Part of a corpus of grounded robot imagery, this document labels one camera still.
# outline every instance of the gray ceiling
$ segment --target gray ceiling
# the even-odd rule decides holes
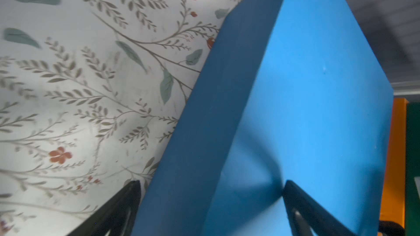
[[[389,81],[420,80],[420,0],[347,0]]]

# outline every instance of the green panel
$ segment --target green panel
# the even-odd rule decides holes
[[[420,235],[420,199],[414,177],[420,176],[420,103],[407,106],[406,236]]]

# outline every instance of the floral wallpaper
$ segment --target floral wallpaper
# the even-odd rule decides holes
[[[0,235],[66,235],[131,180],[143,196],[240,1],[0,0]]]

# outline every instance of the red flower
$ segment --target red flower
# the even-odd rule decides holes
[[[213,44],[214,44],[214,38],[207,39],[207,46],[209,47],[209,49],[213,47]]]
[[[11,227],[8,227],[7,223],[2,220],[0,222],[0,235],[3,235],[1,233],[6,233],[6,232],[10,231],[13,227],[14,227],[14,225],[12,225]]]
[[[48,155],[51,156],[51,162],[58,162],[60,164],[64,164],[66,159],[72,158],[71,153],[65,152],[65,149],[63,147],[59,147],[58,149],[51,151]]]

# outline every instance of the orange panel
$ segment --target orange panel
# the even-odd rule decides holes
[[[403,227],[405,227],[407,103],[408,101],[404,98],[394,99],[380,218],[381,220],[396,222]]]

